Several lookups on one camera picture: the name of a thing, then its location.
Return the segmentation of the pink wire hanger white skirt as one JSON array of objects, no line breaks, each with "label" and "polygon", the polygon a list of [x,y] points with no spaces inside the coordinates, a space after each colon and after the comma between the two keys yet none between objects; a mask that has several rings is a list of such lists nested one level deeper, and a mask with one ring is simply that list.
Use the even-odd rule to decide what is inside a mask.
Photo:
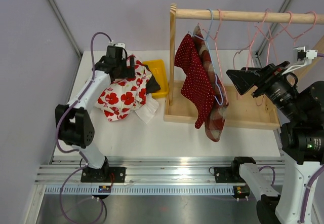
[{"label": "pink wire hanger white skirt", "polygon": [[289,26],[292,23],[293,13],[291,11],[286,11],[286,13],[288,13],[289,16],[290,16],[289,22],[287,23],[286,26],[283,26],[281,23],[279,23],[279,25],[281,26],[281,30],[280,30],[280,32],[278,34],[281,34],[281,33],[285,32],[293,40],[293,45],[295,45],[299,38],[301,38],[303,35],[305,35],[309,31],[311,31],[315,27],[315,25],[317,23],[317,14],[314,11],[306,12],[306,14],[312,14],[313,15],[313,17],[314,17],[313,24],[307,30],[303,31],[302,33],[300,33],[300,34],[298,34],[296,36],[293,36],[288,30]]}]

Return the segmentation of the pink wire hanger grey skirt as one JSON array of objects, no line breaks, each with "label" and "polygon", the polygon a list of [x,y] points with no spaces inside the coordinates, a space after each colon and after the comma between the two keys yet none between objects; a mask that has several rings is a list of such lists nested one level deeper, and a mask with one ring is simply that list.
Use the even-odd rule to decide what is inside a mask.
[{"label": "pink wire hanger grey skirt", "polygon": [[273,34],[272,31],[270,31],[270,26],[268,25],[268,32],[269,32],[269,38],[266,38],[266,40],[268,41],[268,48],[267,48],[267,54],[266,54],[266,65],[269,64],[269,59],[270,59],[270,50],[273,50],[274,56],[275,56],[275,61],[278,62],[278,56],[276,53],[276,48],[275,48],[275,39],[284,31],[287,30],[287,28],[289,27],[289,25],[291,24],[292,21],[292,12],[291,11],[287,11],[286,13],[288,13],[290,15],[290,19],[289,22],[286,25],[283,25],[282,23],[279,23],[279,25],[281,26],[281,30],[279,32],[277,32],[276,34]]}]

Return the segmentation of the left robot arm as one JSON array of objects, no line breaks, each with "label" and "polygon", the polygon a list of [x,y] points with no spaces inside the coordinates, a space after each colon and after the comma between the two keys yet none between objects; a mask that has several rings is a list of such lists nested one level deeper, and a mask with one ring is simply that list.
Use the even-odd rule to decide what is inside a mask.
[{"label": "left robot arm", "polygon": [[95,129],[90,113],[102,92],[115,79],[128,79],[135,76],[135,62],[127,62],[128,54],[124,44],[111,44],[106,55],[93,63],[92,75],[85,85],[66,105],[55,108],[56,141],[71,146],[72,152],[78,152],[84,161],[82,182],[123,183],[126,169],[111,167],[93,143]]}]

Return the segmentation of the dark grey dotted skirt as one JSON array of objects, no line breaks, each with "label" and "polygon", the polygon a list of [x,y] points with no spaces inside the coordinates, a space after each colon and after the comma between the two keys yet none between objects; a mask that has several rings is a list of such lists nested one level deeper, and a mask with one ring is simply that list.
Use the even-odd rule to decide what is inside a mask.
[{"label": "dark grey dotted skirt", "polygon": [[159,83],[157,82],[156,78],[154,75],[151,75],[151,78],[149,81],[146,83],[146,94],[152,94],[155,92],[158,92],[161,89]]}]

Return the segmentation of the pink wire hanger floral skirt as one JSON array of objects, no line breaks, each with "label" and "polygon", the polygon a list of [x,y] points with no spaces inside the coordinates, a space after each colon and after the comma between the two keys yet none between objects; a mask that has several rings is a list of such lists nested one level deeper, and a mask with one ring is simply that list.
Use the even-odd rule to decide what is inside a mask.
[{"label": "pink wire hanger floral skirt", "polygon": [[240,49],[239,51],[237,51],[234,56],[233,56],[233,59],[232,59],[232,63],[233,63],[233,68],[235,69],[235,57],[237,55],[239,55],[241,52],[243,51],[248,51],[248,57],[247,57],[247,62],[246,62],[246,65],[244,67],[245,70],[248,69],[249,65],[252,64],[252,48],[253,48],[253,45],[255,43],[255,40],[257,38],[257,36],[263,32],[263,25],[265,23],[265,19],[267,18],[268,16],[268,13],[272,12],[270,9],[266,9],[265,10],[265,14],[264,14],[264,18],[262,20],[262,22],[257,25],[256,22],[253,23],[253,27],[255,28],[255,33],[253,36],[251,36],[251,33],[250,33],[250,23],[251,22],[248,22],[248,45],[242,49]]}]

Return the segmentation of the red plaid skirt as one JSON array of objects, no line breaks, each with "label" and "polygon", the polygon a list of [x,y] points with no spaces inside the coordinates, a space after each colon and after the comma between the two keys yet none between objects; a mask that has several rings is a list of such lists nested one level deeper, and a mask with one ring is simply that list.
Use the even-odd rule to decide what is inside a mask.
[{"label": "red plaid skirt", "polygon": [[205,121],[205,133],[210,140],[218,142],[225,124],[229,102],[225,87],[214,71],[207,42],[204,41],[199,25],[194,28],[192,38],[216,96],[214,98],[212,110]]}]

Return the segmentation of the white red floral skirt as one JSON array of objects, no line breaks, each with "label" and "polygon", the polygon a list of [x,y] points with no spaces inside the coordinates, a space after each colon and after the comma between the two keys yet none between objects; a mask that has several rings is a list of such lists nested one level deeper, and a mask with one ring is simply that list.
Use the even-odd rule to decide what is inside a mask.
[{"label": "white red floral skirt", "polygon": [[115,80],[102,92],[95,104],[110,122],[125,119],[132,111],[146,104],[146,84],[152,73],[135,55],[130,55],[127,62],[130,59],[135,62],[135,77]]}]

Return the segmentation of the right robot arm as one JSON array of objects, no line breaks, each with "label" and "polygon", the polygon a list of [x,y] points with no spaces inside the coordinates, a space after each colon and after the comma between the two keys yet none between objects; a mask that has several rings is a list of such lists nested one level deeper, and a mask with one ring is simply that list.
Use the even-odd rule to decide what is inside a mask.
[{"label": "right robot arm", "polygon": [[323,173],[323,82],[297,91],[288,81],[288,61],[263,68],[230,69],[227,75],[240,95],[265,95],[287,118],[280,128],[285,175],[277,192],[251,157],[235,157],[229,167],[211,167],[217,183],[237,182],[256,198],[260,223],[311,223],[318,177]]}]

